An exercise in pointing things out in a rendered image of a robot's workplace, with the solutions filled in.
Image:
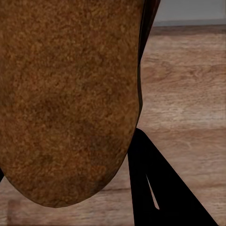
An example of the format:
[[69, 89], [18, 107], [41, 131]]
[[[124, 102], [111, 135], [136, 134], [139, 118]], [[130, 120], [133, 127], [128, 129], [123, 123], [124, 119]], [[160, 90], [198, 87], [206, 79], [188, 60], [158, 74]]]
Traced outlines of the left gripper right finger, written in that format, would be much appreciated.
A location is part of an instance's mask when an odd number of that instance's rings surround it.
[[[218, 226], [138, 128], [128, 150], [128, 162], [135, 226]], [[147, 178], [160, 209], [154, 205]]]

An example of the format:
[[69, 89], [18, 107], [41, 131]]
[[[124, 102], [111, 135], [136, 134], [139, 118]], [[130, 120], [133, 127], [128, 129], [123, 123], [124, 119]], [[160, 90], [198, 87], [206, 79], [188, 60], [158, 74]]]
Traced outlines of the sandal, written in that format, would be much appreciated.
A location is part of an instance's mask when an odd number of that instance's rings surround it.
[[116, 176], [160, 1], [0, 0], [0, 168], [30, 201], [69, 207]]

